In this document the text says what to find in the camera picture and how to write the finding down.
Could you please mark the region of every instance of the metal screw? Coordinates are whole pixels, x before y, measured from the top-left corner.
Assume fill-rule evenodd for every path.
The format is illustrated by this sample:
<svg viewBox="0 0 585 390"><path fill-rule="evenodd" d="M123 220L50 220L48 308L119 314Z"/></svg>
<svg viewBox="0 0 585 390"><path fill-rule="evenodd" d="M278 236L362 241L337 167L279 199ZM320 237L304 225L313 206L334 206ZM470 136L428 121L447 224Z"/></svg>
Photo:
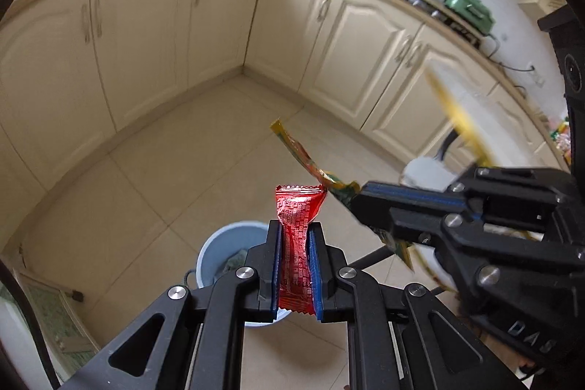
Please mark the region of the metal screw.
<svg viewBox="0 0 585 390"><path fill-rule="evenodd" d="M182 286L173 286L168 292L171 299L183 299L186 295L186 289Z"/></svg>
<svg viewBox="0 0 585 390"><path fill-rule="evenodd" d="M484 266L478 275L478 282L482 286L495 285L499 281L499 268L496 266Z"/></svg>
<svg viewBox="0 0 585 390"><path fill-rule="evenodd" d="M426 289L423 285L420 285L419 283L412 283L411 285L408 285L408 292L413 296L420 298L421 296L425 295Z"/></svg>
<svg viewBox="0 0 585 390"><path fill-rule="evenodd" d="M458 213L450 213L445 217L445 225L449 228L458 227L461 223L463 223L463 219Z"/></svg>
<svg viewBox="0 0 585 390"><path fill-rule="evenodd" d="M354 268L350 268L346 266L339 270L339 276L345 279L352 279L355 278L358 272Z"/></svg>
<svg viewBox="0 0 585 390"><path fill-rule="evenodd" d="M236 271L236 276L240 279L246 279L254 276L254 273L254 268L250 268L249 266L242 266Z"/></svg>
<svg viewBox="0 0 585 390"><path fill-rule="evenodd" d="M420 241L423 245L428 245L431 242L431 235L428 233L421 233L418 236L418 241Z"/></svg>
<svg viewBox="0 0 585 390"><path fill-rule="evenodd" d="M464 190L465 190L465 186L461 182L455 183L451 187L452 192L463 192Z"/></svg>

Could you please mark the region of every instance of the red snack wrapper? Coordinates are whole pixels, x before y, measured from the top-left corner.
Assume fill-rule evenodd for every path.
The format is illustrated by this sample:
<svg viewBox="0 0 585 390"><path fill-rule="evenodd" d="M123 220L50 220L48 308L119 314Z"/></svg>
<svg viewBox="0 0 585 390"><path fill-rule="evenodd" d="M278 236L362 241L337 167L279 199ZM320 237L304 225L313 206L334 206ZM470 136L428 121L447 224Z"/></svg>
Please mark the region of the red snack wrapper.
<svg viewBox="0 0 585 390"><path fill-rule="evenodd" d="M325 200L323 186L276 187L276 213L283 226L279 307L315 314L306 232Z"/></svg>

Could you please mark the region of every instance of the white cabinet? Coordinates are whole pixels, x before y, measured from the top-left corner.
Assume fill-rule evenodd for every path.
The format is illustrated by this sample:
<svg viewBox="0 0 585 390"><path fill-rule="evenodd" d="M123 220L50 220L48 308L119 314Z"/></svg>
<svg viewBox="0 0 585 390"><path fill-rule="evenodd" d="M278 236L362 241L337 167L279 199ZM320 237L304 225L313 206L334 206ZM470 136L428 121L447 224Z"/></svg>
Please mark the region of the white cabinet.
<svg viewBox="0 0 585 390"><path fill-rule="evenodd" d="M379 0L331 0L300 93L361 128L421 25Z"/></svg>
<svg viewBox="0 0 585 390"><path fill-rule="evenodd" d="M447 127L447 117L426 79L432 59L445 62L487 94L493 77L441 34L423 27L362 131L398 159L424 155Z"/></svg>
<svg viewBox="0 0 585 390"><path fill-rule="evenodd" d="M542 144L542 134L532 124L532 120L517 104L516 100L504 90L501 84L496 85L489 96L502 107L517 136L528 145L532 152L536 151Z"/></svg>
<svg viewBox="0 0 585 390"><path fill-rule="evenodd" d="M0 128L0 251L45 193Z"/></svg>
<svg viewBox="0 0 585 390"><path fill-rule="evenodd" d="M103 89L120 130L187 87L191 0L91 0Z"/></svg>
<svg viewBox="0 0 585 390"><path fill-rule="evenodd" d="M555 153L551 151L548 143L542 143L534 153L535 163L540 167L552 167L560 169L559 161L556 159Z"/></svg>
<svg viewBox="0 0 585 390"><path fill-rule="evenodd" d="M246 65L297 91L330 0L258 0Z"/></svg>
<svg viewBox="0 0 585 390"><path fill-rule="evenodd" d="M42 0L2 27L0 122L47 189L115 133L89 0Z"/></svg>
<svg viewBox="0 0 585 390"><path fill-rule="evenodd" d="M256 0L192 0L189 86L244 64Z"/></svg>

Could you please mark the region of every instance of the door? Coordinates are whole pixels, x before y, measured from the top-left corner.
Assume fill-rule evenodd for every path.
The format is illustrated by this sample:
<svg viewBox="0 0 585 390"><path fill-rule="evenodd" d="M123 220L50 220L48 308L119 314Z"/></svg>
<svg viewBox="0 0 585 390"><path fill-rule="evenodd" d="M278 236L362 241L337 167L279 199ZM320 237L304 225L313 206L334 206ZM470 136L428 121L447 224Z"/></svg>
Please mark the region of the door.
<svg viewBox="0 0 585 390"><path fill-rule="evenodd" d="M256 0L192 0L189 86L244 64Z"/></svg>
<svg viewBox="0 0 585 390"><path fill-rule="evenodd" d="M187 87L191 0L92 0L95 51L116 128Z"/></svg>
<svg viewBox="0 0 585 390"><path fill-rule="evenodd" d="M44 189L0 128L0 250L4 248L24 217L39 203Z"/></svg>
<svg viewBox="0 0 585 390"><path fill-rule="evenodd" d="M542 143L535 151L535 164L540 167L552 167L553 169L562 169L555 153L547 142Z"/></svg>
<svg viewBox="0 0 585 390"><path fill-rule="evenodd" d="M528 148L534 152L542 144L542 134L532 124L532 120L504 87L499 84L490 93L490 98L502 107L504 114L516 131L516 136L526 142Z"/></svg>
<svg viewBox="0 0 585 390"><path fill-rule="evenodd" d="M0 122L46 189L115 133L90 0L42 0L0 30Z"/></svg>
<svg viewBox="0 0 585 390"><path fill-rule="evenodd" d="M300 93L361 128L420 26L379 0L331 0Z"/></svg>
<svg viewBox="0 0 585 390"><path fill-rule="evenodd" d="M297 91L330 0L258 0L246 65Z"/></svg>
<svg viewBox="0 0 585 390"><path fill-rule="evenodd" d="M495 85L493 77L466 53L423 27L362 128L404 162L425 154L447 127L447 116L425 75L433 59L450 65L485 94Z"/></svg>

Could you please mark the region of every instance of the blue trash bin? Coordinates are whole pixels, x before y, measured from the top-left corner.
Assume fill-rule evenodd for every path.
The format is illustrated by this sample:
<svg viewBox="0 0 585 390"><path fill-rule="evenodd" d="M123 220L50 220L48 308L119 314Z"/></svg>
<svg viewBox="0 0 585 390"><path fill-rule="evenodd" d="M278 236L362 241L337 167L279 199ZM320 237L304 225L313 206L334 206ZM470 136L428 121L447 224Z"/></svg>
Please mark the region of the blue trash bin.
<svg viewBox="0 0 585 390"><path fill-rule="evenodd" d="M240 250L266 242L268 224L260 221L239 221L226 225L207 239L195 268L197 287L203 288L214 283L215 275L223 269L225 262ZM276 319L270 322L246 322L246 327L270 326L288 316L291 311L280 309Z"/></svg>

